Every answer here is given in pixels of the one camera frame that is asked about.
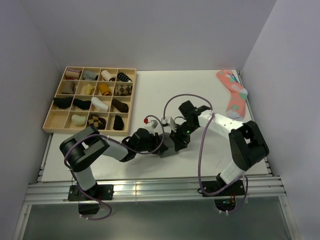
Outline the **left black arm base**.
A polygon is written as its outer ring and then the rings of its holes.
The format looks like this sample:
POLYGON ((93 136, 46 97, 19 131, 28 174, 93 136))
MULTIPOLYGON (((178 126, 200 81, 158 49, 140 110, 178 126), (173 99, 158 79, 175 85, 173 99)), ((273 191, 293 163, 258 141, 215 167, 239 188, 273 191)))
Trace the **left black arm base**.
POLYGON ((85 201, 93 201, 93 199, 99 201, 110 201, 113 199, 114 186, 112 184, 95 184, 92 188, 87 191, 84 191, 83 194, 77 185, 71 185, 69 188, 69 193, 67 200, 69 202, 78 202, 78 212, 81 215, 93 216, 96 215, 100 208, 101 203, 81 203, 85 201))

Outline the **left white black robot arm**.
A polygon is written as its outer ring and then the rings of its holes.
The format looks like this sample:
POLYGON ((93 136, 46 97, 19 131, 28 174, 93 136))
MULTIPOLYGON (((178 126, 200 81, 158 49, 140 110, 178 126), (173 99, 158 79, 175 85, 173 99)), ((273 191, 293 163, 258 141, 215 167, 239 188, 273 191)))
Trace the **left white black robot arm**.
POLYGON ((91 200, 98 193, 98 184, 93 176, 91 165, 101 155, 125 163, 137 154, 162 154, 168 150, 165 134, 158 134, 152 128, 139 128, 133 135, 118 142, 101 134, 94 126, 64 140, 59 150, 64 156, 67 168, 71 170, 79 184, 79 194, 91 200))

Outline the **grey sock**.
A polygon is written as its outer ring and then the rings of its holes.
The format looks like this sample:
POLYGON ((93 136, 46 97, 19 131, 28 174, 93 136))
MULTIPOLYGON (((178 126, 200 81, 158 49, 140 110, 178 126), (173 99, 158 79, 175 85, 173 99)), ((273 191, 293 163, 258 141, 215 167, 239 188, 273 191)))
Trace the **grey sock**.
POLYGON ((172 157, 179 153, 175 150, 175 143, 170 138, 170 134, 168 132, 162 133, 159 137, 160 140, 164 137, 163 143, 157 153, 160 158, 172 157))

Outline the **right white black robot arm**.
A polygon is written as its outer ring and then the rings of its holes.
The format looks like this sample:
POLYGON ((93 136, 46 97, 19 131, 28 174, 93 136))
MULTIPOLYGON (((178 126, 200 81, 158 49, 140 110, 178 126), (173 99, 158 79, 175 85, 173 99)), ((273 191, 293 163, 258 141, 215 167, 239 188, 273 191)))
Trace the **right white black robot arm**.
POLYGON ((199 187, 205 196, 229 194, 234 188, 234 183, 239 181, 247 170, 262 161, 270 153, 259 126, 252 120, 248 122, 237 121, 214 113, 206 105, 195 107, 189 100, 182 103, 178 109, 184 118, 182 124, 177 124, 172 117, 168 118, 171 128, 169 136, 174 143, 176 152, 188 146, 191 134, 194 131, 204 128, 199 147, 197 176, 199 187), (212 191, 204 188, 201 181, 203 148, 208 130, 229 141, 232 156, 229 165, 217 175, 216 181, 211 187, 212 191))

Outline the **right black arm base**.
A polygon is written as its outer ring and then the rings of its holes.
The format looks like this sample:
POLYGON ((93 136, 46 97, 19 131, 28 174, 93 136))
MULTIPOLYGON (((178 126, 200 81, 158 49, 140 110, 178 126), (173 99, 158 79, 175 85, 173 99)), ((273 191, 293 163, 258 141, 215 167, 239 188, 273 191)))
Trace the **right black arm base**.
POLYGON ((204 198, 221 197, 214 200, 214 206, 219 214, 228 215, 235 212, 247 202, 249 180, 238 179, 232 184, 223 185, 221 179, 202 181, 197 193, 204 198))

